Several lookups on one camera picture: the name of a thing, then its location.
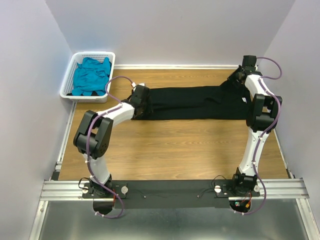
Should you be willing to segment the black t shirt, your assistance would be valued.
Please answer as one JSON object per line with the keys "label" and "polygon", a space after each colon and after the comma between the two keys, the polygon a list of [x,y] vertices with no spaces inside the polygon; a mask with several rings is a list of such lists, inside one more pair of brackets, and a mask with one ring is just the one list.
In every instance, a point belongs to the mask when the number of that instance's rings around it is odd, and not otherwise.
{"label": "black t shirt", "polygon": [[134,120],[244,120],[251,96],[233,85],[152,88],[145,113]]}

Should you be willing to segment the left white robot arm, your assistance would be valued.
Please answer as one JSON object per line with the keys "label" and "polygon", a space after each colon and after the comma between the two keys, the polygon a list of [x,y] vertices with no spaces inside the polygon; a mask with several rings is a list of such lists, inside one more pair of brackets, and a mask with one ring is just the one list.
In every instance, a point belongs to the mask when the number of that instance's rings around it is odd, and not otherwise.
{"label": "left white robot arm", "polygon": [[73,145],[83,154],[90,173],[90,186],[80,186],[84,194],[93,190],[99,197],[116,196],[105,153],[109,147],[112,129],[122,122],[141,117],[150,112],[150,89],[144,83],[136,85],[131,95],[118,105],[95,112],[85,112],[73,139]]}

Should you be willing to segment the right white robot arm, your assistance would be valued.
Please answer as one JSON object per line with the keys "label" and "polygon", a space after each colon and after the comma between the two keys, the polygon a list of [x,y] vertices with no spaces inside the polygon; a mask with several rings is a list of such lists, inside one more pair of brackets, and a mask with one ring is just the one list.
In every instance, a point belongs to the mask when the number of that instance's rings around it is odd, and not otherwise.
{"label": "right white robot arm", "polygon": [[281,112],[282,97],[272,93],[264,82],[264,79],[277,80],[279,77],[264,76],[258,71],[258,59],[254,55],[245,55],[242,64],[229,77],[244,85],[252,97],[246,118],[248,140],[244,156],[230,183],[230,191],[235,196],[243,196],[255,189],[264,144],[276,127]]}

